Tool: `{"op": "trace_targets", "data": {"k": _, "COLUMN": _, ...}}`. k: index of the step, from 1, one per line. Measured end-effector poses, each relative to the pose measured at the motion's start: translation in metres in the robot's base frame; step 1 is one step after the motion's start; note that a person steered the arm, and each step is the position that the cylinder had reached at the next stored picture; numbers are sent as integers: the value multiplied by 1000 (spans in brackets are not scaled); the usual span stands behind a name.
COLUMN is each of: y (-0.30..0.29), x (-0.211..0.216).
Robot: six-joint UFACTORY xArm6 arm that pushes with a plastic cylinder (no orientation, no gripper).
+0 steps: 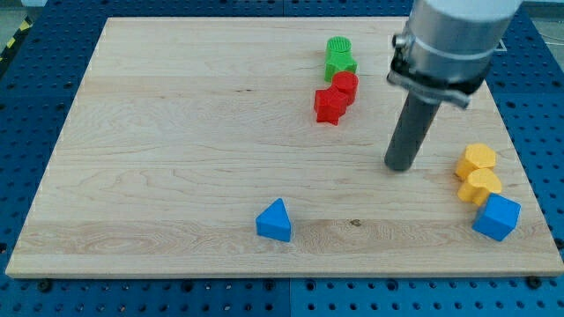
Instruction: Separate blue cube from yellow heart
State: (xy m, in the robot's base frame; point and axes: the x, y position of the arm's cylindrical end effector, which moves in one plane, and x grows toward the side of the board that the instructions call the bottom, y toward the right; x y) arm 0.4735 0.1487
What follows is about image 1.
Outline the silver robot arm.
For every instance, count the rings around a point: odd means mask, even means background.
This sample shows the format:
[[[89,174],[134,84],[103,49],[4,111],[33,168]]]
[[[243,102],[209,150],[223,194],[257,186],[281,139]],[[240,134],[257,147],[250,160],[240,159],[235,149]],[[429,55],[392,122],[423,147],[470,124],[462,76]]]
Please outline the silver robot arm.
[[[482,85],[521,0],[415,0],[387,80],[426,103],[462,109]]]

